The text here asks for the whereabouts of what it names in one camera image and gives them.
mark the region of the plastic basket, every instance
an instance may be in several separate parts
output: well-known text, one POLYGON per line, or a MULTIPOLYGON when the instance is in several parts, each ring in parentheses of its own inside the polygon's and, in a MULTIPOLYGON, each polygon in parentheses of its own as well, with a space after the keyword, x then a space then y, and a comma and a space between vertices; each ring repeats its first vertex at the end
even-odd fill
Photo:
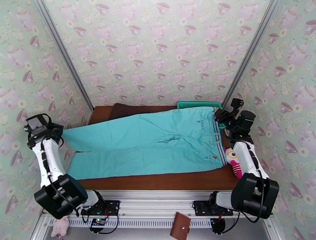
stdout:
MULTIPOLYGON (((220 103, 216 102, 178 102, 177 109, 183 109, 183 108, 188 108, 188 107, 218 107, 220 109, 222 108, 222 105, 220 103)), ((225 129, 225 125, 223 123, 220 123, 219 125, 220 130, 225 129)))

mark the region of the brown wooden table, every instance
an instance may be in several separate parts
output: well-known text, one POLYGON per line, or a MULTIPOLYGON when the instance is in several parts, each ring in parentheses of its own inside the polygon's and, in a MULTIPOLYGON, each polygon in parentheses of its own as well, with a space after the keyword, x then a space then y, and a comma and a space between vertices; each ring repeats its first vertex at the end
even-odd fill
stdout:
MULTIPOLYGON (((146 106, 151 113, 175 109, 176 106, 146 106)), ((95 107, 89 124, 109 119, 112 107, 95 107)), ((224 133, 222 144, 229 148, 224 133)), ((205 172, 125 176, 79 180, 85 189, 95 190, 232 190, 238 179, 230 165, 205 172)))

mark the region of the plush toy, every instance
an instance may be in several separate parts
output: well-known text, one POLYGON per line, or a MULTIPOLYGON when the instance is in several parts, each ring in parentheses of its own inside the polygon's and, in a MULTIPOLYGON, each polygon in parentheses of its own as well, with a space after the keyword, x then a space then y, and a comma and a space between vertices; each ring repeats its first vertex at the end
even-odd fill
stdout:
POLYGON ((64 216, 61 219, 55 219, 53 223, 53 231, 51 237, 58 235, 59 239, 62 239, 66 235, 69 226, 68 216, 64 216))
POLYGON ((225 149, 224 152, 226 154, 227 162, 233 167, 235 176, 240 179, 243 176, 243 173, 241 172, 237 154, 231 148, 225 149))

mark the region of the teal pants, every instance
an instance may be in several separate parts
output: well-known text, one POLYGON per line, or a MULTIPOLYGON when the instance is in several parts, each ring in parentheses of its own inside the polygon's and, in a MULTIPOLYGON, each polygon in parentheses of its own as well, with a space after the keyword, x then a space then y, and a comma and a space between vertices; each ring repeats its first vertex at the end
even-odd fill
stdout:
POLYGON ((214 107, 138 114, 65 130, 80 151, 68 174, 75 179, 190 173, 227 164, 214 107))

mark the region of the floral wallpaper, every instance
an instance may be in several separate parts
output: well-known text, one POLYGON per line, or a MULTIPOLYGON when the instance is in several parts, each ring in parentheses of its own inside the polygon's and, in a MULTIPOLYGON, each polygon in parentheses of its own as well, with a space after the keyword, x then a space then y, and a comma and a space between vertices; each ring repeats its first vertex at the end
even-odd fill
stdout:
POLYGON ((287 239, 316 239, 316 2, 283 1, 235 91, 256 114, 252 137, 280 184, 287 239))
POLYGON ((94 105, 221 102, 269 1, 45 0, 94 105))
MULTIPOLYGON (((70 77, 31 0, 0 3, 0 239, 29 239, 40 206, 35 154, 26 146, 26 118, 49 114, 71 128, 90 110, 70 77)), ((60 148, 63 166, 72 150, 60 148)))

